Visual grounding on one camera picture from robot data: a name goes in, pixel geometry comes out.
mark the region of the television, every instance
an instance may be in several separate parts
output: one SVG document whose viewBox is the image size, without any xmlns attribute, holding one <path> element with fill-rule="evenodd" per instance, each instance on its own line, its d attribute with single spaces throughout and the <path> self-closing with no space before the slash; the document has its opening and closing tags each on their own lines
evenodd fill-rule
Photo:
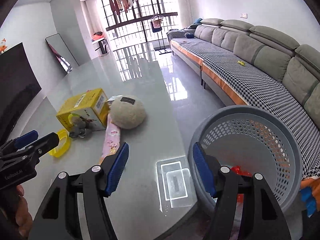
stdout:
<svg viewBox="0 0 320 240">
<path fill-rule="evenodd" d="M 22 43 L 0 54 L 0 146 L 40 90 Z"/>
</svg>

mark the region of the cardboard box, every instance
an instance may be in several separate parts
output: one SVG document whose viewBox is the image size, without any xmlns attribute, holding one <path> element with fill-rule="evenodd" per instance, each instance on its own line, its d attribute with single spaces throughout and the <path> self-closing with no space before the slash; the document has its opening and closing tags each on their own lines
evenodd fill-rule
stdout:
<svg viewBox="0 0 320 240">
<path fill-rule="evenodd" d="M 66 100 L 56 116 L 68 131 L 71 131 L 73 127 L 68 119 L 70 114 L 78 114 L 82 118 L 89 120 L 89 128 L 93 131 L 103 130 L 107 126 L 109 112 L 107 100 L 102 88 L 89 90 Z"/>
</svg>

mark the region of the laundry basket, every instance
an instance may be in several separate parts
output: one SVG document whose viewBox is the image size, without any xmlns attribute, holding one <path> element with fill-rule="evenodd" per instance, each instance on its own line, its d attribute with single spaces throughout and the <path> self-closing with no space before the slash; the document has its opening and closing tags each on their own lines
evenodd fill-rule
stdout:
<svg viewBox="0 0 320 240">
<path fill-rule="evenodd" d="M 215 201 L 205 192 L 194 163 L 195 142 L 200 142 L 206 154 L 216 157 L 221 165 L 239 165 L 251 174 L 261 173 L 283 212 L 298 194 L 302 179 L 300 149 L 287 126 L 271 113 L 253 106 L 228 106 L 196 129 L 188 160 L 197 196 L 211 214 Z"/>
</svg>

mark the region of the sofa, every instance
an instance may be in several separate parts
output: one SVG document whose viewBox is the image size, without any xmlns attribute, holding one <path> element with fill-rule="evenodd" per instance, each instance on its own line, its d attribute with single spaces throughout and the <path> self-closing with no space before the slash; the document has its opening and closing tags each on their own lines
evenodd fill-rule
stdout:
<svg viewBox="0 0 320 240">
<path fill-rule="evenodd" d="M 199 85 L 208 85 L 226 106 L 255 106 L 282 120 L 300 147 L 302 179 L 320 177 L 320 52 L 239 20 L 204 19 L 196 29 L 167 37 L 172 53 L 199 75 Z"/>
</svg>

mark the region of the white curtain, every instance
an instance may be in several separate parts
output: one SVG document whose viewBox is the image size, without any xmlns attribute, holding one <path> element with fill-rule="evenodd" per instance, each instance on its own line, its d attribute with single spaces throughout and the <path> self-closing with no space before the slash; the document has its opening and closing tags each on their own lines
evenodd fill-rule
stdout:
<svg viewBox="0 0 320 240">
<path fill-rule="evenodd" d="M 180 16 L 180 22 L 182 27 L 184 28 L 193 23 L 190 1 L 178 0 L 178 4 L 180 9 L 180 11 L 178 12 Z"/>
<path fill-rule="evenodd" d="M 108 35 L 107 35 L 107 31 L 106 31 L 107 26 L 103 25 L 101 18 L 100 18 L 100 15 L 99 15 L 99 12 L 98 12 L 97 0 L 86 0 L 85 3 L 87 5 L 88 12 L 89 12 L 88 17 L 90 18 L 90 19 L 88 19 L 88 22 L 89 22 L 89 20 L 91 21 L 93 33 L 103 32 L 104 37 L 108 41 L 108 44 L 110 44 L 109 39 L 108 39 Z"/>
</svg>

